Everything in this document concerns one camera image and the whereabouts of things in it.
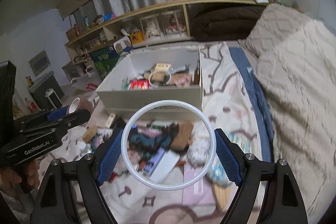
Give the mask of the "person left hand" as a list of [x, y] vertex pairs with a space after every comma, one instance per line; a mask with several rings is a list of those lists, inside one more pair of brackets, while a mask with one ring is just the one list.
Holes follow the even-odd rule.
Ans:
[[[30, 162], [27, 166], [24, 179], [30, 186], [37, 188], [40, 185], [39, 180], [39, 165], [36, 160]], [[14, 187], [22, 182], [21, 176], [19, 176], [11, 168], [1, 168], [1, 191], [8, 196], [14, 196]]]

